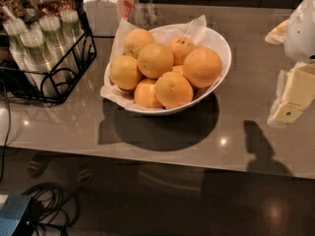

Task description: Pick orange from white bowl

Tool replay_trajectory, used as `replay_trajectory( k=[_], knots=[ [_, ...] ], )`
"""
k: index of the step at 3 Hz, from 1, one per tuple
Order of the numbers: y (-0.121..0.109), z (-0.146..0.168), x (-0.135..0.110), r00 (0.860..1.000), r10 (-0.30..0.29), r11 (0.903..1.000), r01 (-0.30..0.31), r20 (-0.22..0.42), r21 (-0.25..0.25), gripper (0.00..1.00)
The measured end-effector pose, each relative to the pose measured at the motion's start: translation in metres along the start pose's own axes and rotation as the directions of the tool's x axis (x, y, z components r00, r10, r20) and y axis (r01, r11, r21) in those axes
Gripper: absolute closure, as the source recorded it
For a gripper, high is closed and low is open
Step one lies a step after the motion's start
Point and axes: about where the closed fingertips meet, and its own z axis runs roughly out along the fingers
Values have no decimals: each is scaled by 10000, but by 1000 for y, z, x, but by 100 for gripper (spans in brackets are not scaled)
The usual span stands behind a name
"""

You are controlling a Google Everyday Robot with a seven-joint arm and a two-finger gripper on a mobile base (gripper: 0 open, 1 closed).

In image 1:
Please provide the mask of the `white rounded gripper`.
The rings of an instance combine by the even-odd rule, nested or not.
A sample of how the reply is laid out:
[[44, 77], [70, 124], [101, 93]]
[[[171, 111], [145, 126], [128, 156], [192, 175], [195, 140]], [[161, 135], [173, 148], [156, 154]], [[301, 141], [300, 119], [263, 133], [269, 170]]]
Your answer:
[[278, 76], [276, 100], [268, 125], [282, 128], [292, 124], [315, 99], [315, 0], [303, 0], [288, 20], [265, 37], [271, 44], [283, 44], [287, 57], [298, 62]]

